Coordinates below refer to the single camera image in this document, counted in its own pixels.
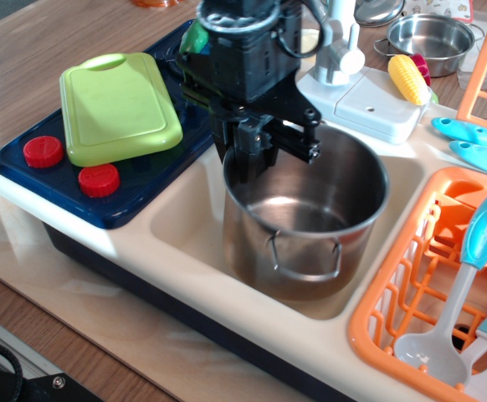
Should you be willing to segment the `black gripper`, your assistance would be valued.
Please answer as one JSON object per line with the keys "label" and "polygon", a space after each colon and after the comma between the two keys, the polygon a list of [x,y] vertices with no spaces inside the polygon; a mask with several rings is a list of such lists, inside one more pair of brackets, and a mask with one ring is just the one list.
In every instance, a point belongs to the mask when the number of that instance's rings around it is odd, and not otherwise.
{"label": "black gripper", "polygon": [[210,113],[221,162],[233,146],[241,183],[274,166],[278,150],[307,163],[320,154],[318,110],[299,92],[295,75],[303,11],[321,23],[320,1],[201,1],[196,19],[208,32],[200,54],[183,53],[177,65],[186,98]]}

